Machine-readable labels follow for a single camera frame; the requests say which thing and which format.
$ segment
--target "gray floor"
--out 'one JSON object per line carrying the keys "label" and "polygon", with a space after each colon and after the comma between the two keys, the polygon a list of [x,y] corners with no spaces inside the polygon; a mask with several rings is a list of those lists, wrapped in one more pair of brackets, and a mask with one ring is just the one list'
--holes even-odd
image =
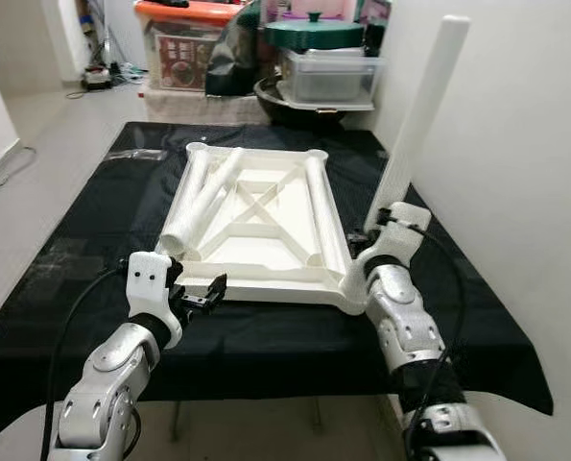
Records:
{"label": "gray floor", "polygon": [[[135,91],[133,86],[116,88],[64,104],[47,95],[11,107],[17,110],[12,119],[22,140],[36,147],[38,156],[0,188],[0,305],[123,124],[145,119],[143,102]],[[27,153],[15,162],[26,159]],[[400,459],[398,431],[390,413],[382,411],[381,400],[320,398],[319,430],[313,426],[311,401],[186,402],[178,420],[177,442],[170,440],[169,431],[174,405],[142,403],[143,436],[129,459]],[[37,459],[42,411],[30,411],[0,434],[0,461]]]}

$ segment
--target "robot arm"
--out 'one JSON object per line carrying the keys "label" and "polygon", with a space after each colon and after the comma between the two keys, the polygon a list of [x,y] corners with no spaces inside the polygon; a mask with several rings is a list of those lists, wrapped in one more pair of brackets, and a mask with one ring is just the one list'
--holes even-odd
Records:
{"label": "robot arm", "polygon": [[[423,208],[395,203],[391,216],[404,222],[428,225]],[[403,234],[407,231],[409,238]],[[408,430],[420,406],[423,412],[413,427],[415,459],[440,461],[505,461],[476,410],[466,403],[449,360],[436,376],[431,392],[424,394],[437,369],[445,345],[437,324],[423,308],[423,299],[411,282],[407,266],[421,238],[388,222],[376,243],[358,259],[367,278],[367,315],[377,330],[394,390]]]}
{"label": "robot arm", "polygon": [[49,461],[120,461],[135,402],[147,386],[161,351],[175,346],[195,309],[210,311],[225,295],[226,276],[205,298],[174,286],[182,265],[170,257],[138,252],[130,257],[126,293],[130,321],[88,357],[83,377],[63,402]]}

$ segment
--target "storage box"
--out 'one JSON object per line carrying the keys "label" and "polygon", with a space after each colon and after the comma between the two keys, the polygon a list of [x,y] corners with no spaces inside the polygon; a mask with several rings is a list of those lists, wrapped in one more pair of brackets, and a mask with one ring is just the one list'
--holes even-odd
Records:
{"label": "storage box", "polygon": [[285,51],[283,98],[297,109],[318,105],[334,109],[373,109],[372,95],[382,66],[379,58],[366,58],[358,48]]}
{"label": "storage box", "polygon": [[206,68],[227,22],[240,5],[190,1],[189,8],[139,1],[140,20],[153,88],[203,91]]}

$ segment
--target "black tablecloth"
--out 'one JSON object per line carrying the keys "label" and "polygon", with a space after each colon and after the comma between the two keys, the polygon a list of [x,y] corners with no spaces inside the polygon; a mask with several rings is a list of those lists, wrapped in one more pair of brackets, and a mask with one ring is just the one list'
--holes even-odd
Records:
{"label": "black tablecloth", "polygon": [[[370,132],[319,135],[276,127],[127,124],[0,310],[0,430],[44,403],[56,331],[96,273],[122,256],[155,247],[191,141],[325,150],[345,231],[362,227],[385,163],[378,156],[383,148]],[[137,148],[166,155],[122,152]],[[423,205],[413,189],[407,201]],[[468,273],[470,312],[455,357],[462,385],[551,414],[552,397],[533,345],[434,219],[430,231]],[[422,244],[412,276],[449,340],[457,310],[455,283],[434,247]],[[81,376],[88,354],[126,320],[128,310],[122,279],[109,280],[86,300],[67,336],[60,399]],[[366,316],[350,317],[326,305],[227,302],[212,316],[196,317],[178,346],[163,354],[142,398],[264,399],[389,390],[383,355]]]}

